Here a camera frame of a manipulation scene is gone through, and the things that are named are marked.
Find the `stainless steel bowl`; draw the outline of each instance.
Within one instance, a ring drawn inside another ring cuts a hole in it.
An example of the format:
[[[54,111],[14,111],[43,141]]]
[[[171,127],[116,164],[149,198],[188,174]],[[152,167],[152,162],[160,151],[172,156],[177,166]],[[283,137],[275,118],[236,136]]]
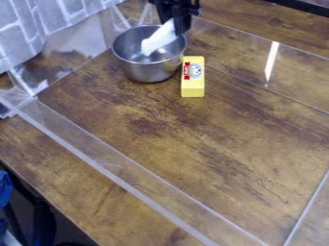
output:
[[[134,27],[118,36],[114,53],[125,74],[136,81],[156,83],[168,80],[179,71],[187,47],[185,37],[160,48],[148,57],[142,54],[142,41],[160,28],[158,25]]]

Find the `small yellow package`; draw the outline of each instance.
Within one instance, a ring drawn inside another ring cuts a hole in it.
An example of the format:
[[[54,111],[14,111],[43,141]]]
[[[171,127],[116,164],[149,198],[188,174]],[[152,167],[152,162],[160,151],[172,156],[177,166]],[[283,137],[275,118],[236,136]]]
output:
[[[183,59],[181,96],[205,96],[205,57]]]

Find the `wooden tabletop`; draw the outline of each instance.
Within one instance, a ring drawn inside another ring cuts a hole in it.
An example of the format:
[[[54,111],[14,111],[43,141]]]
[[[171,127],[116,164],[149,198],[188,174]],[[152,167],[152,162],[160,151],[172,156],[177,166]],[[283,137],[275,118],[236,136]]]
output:
[[[259,1],[208,0],[205,18],[329,56],[323,17]],[[282,245],[329,167],[328,115],[219,72],[215,44],[193,37],[188,50],[213,56],[203,99],[181,98],[180,74],[156,85],[126,79],[109,51],[41,100]],[[306,64],[312,78],[320,68]],[[19,117],[0,122],[0,139],[2,161],[101,245],[201,245]]]

